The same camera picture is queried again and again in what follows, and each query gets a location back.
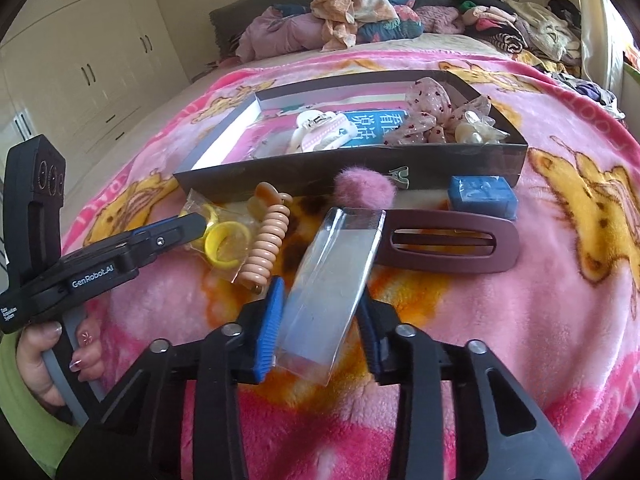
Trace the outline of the person's left hand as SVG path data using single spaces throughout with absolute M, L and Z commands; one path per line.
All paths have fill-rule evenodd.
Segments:
M 93 315 L 77 326 L 78 347 L 70 356 L 68 369 L 80 382 L 98 380 L 105 372 L 101 333 L 102 322 Z M 29 325 L 21 332 L 15 352 L 18 374 L 25 386 L 52 413 L 66 405 L 53 376 L 58 372 L 54 352 L 63 335 L 60 322 Z

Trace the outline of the green sleeve left forearm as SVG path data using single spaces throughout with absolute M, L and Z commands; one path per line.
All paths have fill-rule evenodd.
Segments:
M 16 364 L 18 338 L 19 334 L 13 334 L 1 341 L 1 411 L 28 455 L 53 478 L 79 428 L 57 419 L 28 390 Z

